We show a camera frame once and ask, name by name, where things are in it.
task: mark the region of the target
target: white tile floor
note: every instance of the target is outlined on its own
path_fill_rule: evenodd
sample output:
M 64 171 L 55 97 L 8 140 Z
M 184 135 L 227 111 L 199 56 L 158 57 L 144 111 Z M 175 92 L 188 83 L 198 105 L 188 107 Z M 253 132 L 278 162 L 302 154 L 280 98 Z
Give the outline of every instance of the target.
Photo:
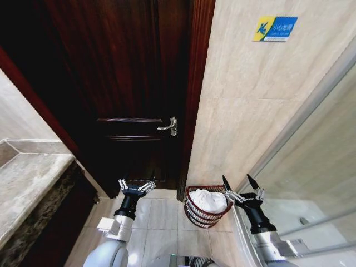
M 65 266 L 82 266 L 86 256 L 105 241 L 96 226 L 102 217 L 112 217 L 122 202 L 101 198 L 88 217 Z M 213 257 L 230 267 L 242 266 L 242 261 L 232 253 L 236 246 L 231 223 L 232 211 L 214 227 L 207 229 L 193 225 L 183 211 L 183 203 L 175 199 L 175 190 L 154 190 L 140 199 L 136 220 L 127 249 L 129 266 L 146 267 L 162 255 Z

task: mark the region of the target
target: countertop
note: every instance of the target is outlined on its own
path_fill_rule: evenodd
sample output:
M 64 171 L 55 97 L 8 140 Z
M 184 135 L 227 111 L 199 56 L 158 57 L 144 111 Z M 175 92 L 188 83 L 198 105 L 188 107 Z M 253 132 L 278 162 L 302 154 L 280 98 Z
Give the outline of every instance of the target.
M 17 154 L 0 168 L 0 248 L 74 160 L 71 154 Z

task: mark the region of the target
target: door frame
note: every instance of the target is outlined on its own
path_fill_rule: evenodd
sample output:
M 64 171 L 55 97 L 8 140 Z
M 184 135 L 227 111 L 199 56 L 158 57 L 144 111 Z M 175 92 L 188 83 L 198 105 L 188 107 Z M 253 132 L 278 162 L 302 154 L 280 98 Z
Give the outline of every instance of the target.
M 185 119 L 181 126 L 183 129 L 183 137 L 179 151 L 181 164 L 180 175 L 177 181 L 177 199 L 183 201 L 185 196 L 185 186 L 189 169 L 191 149 L 193 145 L 193 138 L 195 132 L 195 124 L 197 112 L 200 102 L 200 93 L 202 81 L 204 77 L 205 62 L 207 56 L 207 49 L 209 46 L 209 38 L 211 32 L 212 18 L 214 15 L 215 0 L 191 0 L 191 21 L 190 21 L 190 47 L 189 47 L 189 67 L 187 74 L 187 91 L 185 99 Z M 95 170 L 86 161 L 79 147 L 70 137 L 68 132 L 62 127 L 60 122 L 55 118 L 52 112 L 48 109 L 41 98 L 35 93 L 31 84 L 27 81 L 22 72 L 14 64 L 14 62 L 7 56 L 3 48 L 0 46 L 0 68 L 8 76 L 8 78 L 15 84 L 19 91 L 24 95 L 28 102 L 36 109 L 41 117 L 48 123 L 51 129 L 75 155 L 75 157 L 82 163 L 93 177 L 99 181 L 99 175 L 95 174 Z M 116 195 L 110 190 L 105 190 L 110 198 Z

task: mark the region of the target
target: dark wooden door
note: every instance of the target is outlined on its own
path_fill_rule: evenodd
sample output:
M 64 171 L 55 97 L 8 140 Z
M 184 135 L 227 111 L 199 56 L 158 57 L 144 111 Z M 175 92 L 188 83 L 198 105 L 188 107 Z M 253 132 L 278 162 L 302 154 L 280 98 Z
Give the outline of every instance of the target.
M 113 197 L 124 174 L 143 183 L 153 171 L 158 188 L 176 189 L 189 116 L 194 1 L 8 2 L 1 12 L 4 51 L 105 191 Z M 199 101 L 193 103 L 195 121 Z M 173 116 L 176 136 L 157 130 Z

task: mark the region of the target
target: wall sign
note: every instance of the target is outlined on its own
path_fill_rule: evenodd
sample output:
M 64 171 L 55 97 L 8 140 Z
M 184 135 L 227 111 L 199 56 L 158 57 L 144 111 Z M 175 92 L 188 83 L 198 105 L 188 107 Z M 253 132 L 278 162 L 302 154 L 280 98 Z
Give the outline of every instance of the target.
M 262 16 L 257 25 L 254 42 L 285 42 L 298 17 Z

